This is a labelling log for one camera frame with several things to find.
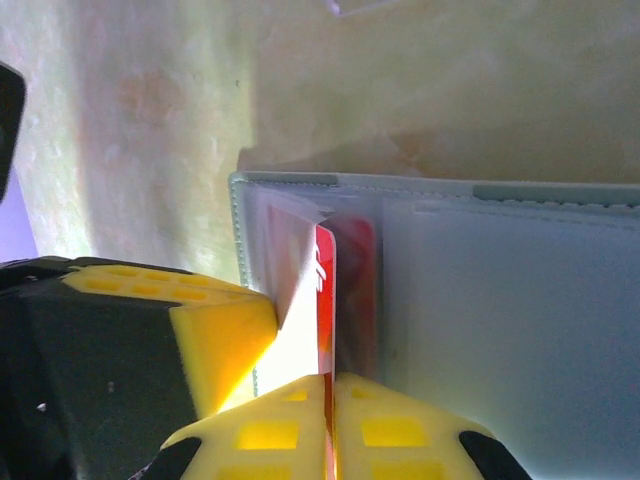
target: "black plastic part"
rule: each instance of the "black plastic part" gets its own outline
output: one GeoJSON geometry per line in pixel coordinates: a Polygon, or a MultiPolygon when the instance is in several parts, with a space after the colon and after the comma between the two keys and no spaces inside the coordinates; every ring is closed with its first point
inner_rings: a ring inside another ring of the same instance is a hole
{"type": "Polygon", "coordinates": [[[150,267],[139,263],[121,262],[106,258],[80,257],[75,260],[62,257],[42,257],[28,260],[19,260],[0,266],[0,294],[2,290],[17,287],[24,283],[47,278],[60,277],[75,271],[76,268],[95,265],[128,265],[132,267],[152,268],[163,272],[182,273],[192,275],[186,270],[178,270],[168,267],[150,267]]]}
{"type": "Polygon", "coordinates": [[[0,62],[0,202],[7,188],[26,92],[22,75],[0,62]]]}
{"type": "Polygon", "coordinates": [[[0,455],[0,480],[11,480],[7,464],[4,461],[4,455],[0,455]]]}
{"type": "Polygon", "coordinates": [[[84,294],[58,278],[97,264],[123,265],[0,269],[0,457],[11,480],[127,478],[197,419],[168,313],[177,304],[84,294]]]}
{"type": "Polygon", "coordinates": [[[460,443],[485,480],[531,480],[509,450],[495,438],[479,432],[462,432],[460,443]]]}
{"type": "Polygon", "coordinates": [[[180,480],[187,467],[195,457],[202,440],[189,437],[160,450],[142,480],[180,480]]]}

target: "rectangular hole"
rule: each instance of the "rectangular hole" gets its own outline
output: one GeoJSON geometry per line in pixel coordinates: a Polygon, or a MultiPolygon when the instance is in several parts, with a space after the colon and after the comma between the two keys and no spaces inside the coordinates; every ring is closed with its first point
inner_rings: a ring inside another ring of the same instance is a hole
{"type": "Polygon", "coordinates": [[[291,469],[285,465],[256,465],[223,468],[216,480],[290,480],[291,469]]]}
{"type": "Polygon", "coordinates": [[[202,275],[182,275],[180,276],[179,282],[183,285],[194,285],[196,287],[209,286],[209,279],[202,275]]]}
{"type": "Polygon", "coordinates": [[[367,392],[366,390],[356,387],[351,390],[351,398],[365,400],[365,399],[375,398],[375,396],[372,393],[367,392]]]}
{"type": "Polygon", "coordinates": [[[145,277],[149,280],[157,280],[160,282],[167,282],[171,279],[171,275],[166,272],[149,272],[145,274],[145,277]]]}
{"type": "Polygon", "coordinates": [[[444,466],[438,462],[375,462],[373,480],[445,480],[444,466]]]}
{"type": "Polygon", "coordinates": [[[306,402],[308,397],[309,395],[306,390],[298,390],[297,392],[293,392],[284,400],[286,402],[306,402]]]}
{"type": "Polygon", "coordinates": [[[425,447],[428,443],[422,423],[412,417],[369,417],[361,427],[366,447],[425,447]]]}
{"type": "Polygon", "coordinates": [[[137,277],[138,276],[138,272],[136,271],[136,269],[132,267],[125,267],[125,266],[109,267],[107,269],[107,273],[110,273],[111,275],[119,275],[121,277],[137,277]]]}
{"type": "Polygon", "coordinates": [[[206,300],[207,294],[199,290],[189,290],[187,288],[178,288],[173,291],[173,296],[180,300],[206,300]]]}
{"type": "Polygon", "coordinates": [[[236,439],[238,450],[293,450],[298,446],[298,422],[263,420],[240,429],[236,439]]]}
{"type": "Polygon", "coordinates": [[[110,280],[92,278],[92,279],[87,280],[85,285],[90,290],[99,290],[99,291],[103,291],[103,292],[105,292],[105,291],[106,292],[115,292],[116,290],[118,290],[122,286],[122,283],[113,282],[113,281],[110,281],[110,280]]]}
{"type": "Polygon", "coordinates": [[[155,285],[135,285],[133,287],[133,293],[139,295],[158,295],[160,293],[160,287],[155,285]]]}

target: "stitching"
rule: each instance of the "stitching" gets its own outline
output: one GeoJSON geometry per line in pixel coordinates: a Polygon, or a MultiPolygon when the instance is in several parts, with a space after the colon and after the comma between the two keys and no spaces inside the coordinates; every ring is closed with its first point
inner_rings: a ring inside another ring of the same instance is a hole
{"type": "Polygon", "coordinates": [[[481,202],[487,202],[487,203],[497,203],[497,204],[506,204],[506,205],[520,204],[520,205],[525,205],[530,207],[537,207],[537,206],[543,206],[543,207],[549,207],[549,208],[571,207],[576,209],[590,209],[590,210],[612,209],[612,210],[619,210],[619,211],[640,210],[640,205],[628,205],[625,203],[612,203],[609,205],[602,205],[601,203],[553,202],[550,200],[544,200],[544,201],[518,200],[517,198],[505,198],[503,200],[483,199],[478,197],[473,197],[473,198],[475,198],[476,200],[480,200],[481,202]]]}
{"type": "MultiPolygon", "coordinates": [[[[240,215],[238,211],[238,193],[236,183],[248,183],[248,182],[235,182],[229,185],[229,192],[231,195],[231,208],[233,210],[233,237],[236,244],[236,252],[238,255],[238,270],[240,271],[240,283],[245,287],[249,284],[248,279],[248,262],[244,249],[244,244],[240,238],[240,215]]],[[[253,384],[253,397],[258,397],[258,369],[254,367],[251,370],[251,383],[253,384]]]]}
{"type": "Polygon", "coordinates": [[[639,232],[638,228],[633,227],[632,225],[616,225],[614,223],[604,223],[604,222],[590,222],[590,221],[581,221],[574,220],[569,218],[551,218],[544,216],[536,216],[536,215],[524,215],[524,214],[514,214],[514,213],[501,213],[501,212],[482,212],[482,211],[468,211],[468,210],[458,210],[464,213],[469,213],[471,215],[488,215],[491,217],[506,217],[506,218],[516,218],[522,220],[537,220],[543,222],[551,222],[551,223],[564,223],[568,225],[585,225],[588,227],[604,227],[612,230],[625,230],[630,232],[639,232]]]}
{"type": "Polygon", "coordinates": [[[412,190],[404,190],[402,188],[383,188],[383,187],[368,187],[366,185],[353,185],[351,183],[340,183],[337,185],[327,185],[325,183],[311,183],[311,182],[272,182],[269,180],[238,180],[237,183],[246,183],[249,185],[285,185],[288,187],[349,187],[357,190],[370,190],[375,192],[388,192],[388,193],[405,193],[414,197],[439,197],[439,198],[465,198],[475,199],[471,195],[454,195],[454,194],[442,194],[436,192],[414,192],[412,190]]]}

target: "yellow foam pad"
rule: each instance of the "yellow foam pad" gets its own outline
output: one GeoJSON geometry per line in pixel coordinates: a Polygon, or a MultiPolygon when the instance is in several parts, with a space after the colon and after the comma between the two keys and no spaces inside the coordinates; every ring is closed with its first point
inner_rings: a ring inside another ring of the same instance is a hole
{"type": "Polygon", "coordinates": [[[277,333],[266,296],[204,275],[96,265],[63,282],[84,293],[180,304],[169,316],[198,418],[220,409],[277,333]]]}
{"type": "Polygon", "coordinates": [[[324,378],[303,377],[179,430],[202,440],[182,480],[324,480],[324,378]]]}
{"type": "Polygon", "coordinates": [[[458,440],[480,425],[356,375],[334,386],[340,480],[483,480],[458,440]]]}
{"type": "Polygon", "coordinates": [[[217,412],[271,345],[277,332],[271,302],[183,306],[170,310],[198,417],[217,412]]]}

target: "stitched edge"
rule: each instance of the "stitched edge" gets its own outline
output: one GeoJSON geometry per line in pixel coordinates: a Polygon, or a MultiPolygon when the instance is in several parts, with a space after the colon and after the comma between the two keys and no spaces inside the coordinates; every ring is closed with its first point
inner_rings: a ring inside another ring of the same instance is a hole
{"type": "MultiPolygon", "coordinates": [[[[490,201],[491,203],[501,203],[500,201],[490,201]]],[[[604,227],[612,230],[625,230],[630,232],[638,232],[640,231],[638,228],[632,225],[616,225],[614,223],[605,223],[605,222],[589,222],[584,220],[572,220],[569,218],[553,218],[544,215],[526,215],[526,214],[516,214],[516,213],[505,213],[505,212],[487,212],[481,210],[462,210],[462,209],[451,209],[452,211],[456,211],[459,213],[468,213],[470,215],[484,215],[490,217],[506,217],[506,218],[515,218],[519,220],[536,220],[542,222],[551,222],[551,223],[563,223],[566,225],[585,225],[588,227],[604,227]]],[[[572,212],[570,210],[563,210],[562,213],[579,213],[582,212],[572,212]]]]}
{"type": "MultiPolygon", "coordinates": [[[[247,255],[245,252],[244,242],[240,232],[240,210],[238,203],[238,183],[249,183],[245,181],[233,181],[229,183],[229,195],[231,197],[231,217],[233,226],[233,238],[236,244],[236,254],[238,256],[238,271],[240,273],[240,283],[247,287],[249,285],[249,273],[247,255]]],[[[251,370],[251,382],[253,386],[253,398],[258,397],[258,369],[254,367],[251,370]]]]}
{"type": "Polygon", "coordinates": [[[571,202],[552,202],[552,201],[534,201],[534,200],[518,200],[516,198],[507,198],[503,200],[493,200],[493,199],[484,199],[476,197],[475,195],[455,195],[455,194],[447,194],[447,193],[438,193],[438,192],[416,192],[413,190],[406,190],[402,188],[384,188],[384,187],[370,187],[366,185],[354,185],[352,183],[338,183],[335,185],[327,185],[325,183],[313,183],[313,182],[287,182],[287,181],[271,181],[271,180],[245,180],[239,179],[236,180],[236,183],[244,183],[247,185],[284,185],[288,187],[322,187],[322,188],[336,188],[336,187],[347,187],[355,190],[369,190],[374,192],[388,192],[388,193],[404,193],[406,195],[411,195],[413,197],[435,197],[435,198],[458,198],[458,199],[467,199],[474,200],[479,202],[487,202],[487,203],[501,203],[501,204],[509,204],[509,203],[518,203],[523,205],[543,205],[543,206],[567,206],[567,207],[575,207],[575,208],[602,208],[602,209],[624,209],[624,210],[640,210],[640,205],[627,205],[622,203],[616,203],[611,205],[602,205],[599,203],[571,203],[571,202]]]}

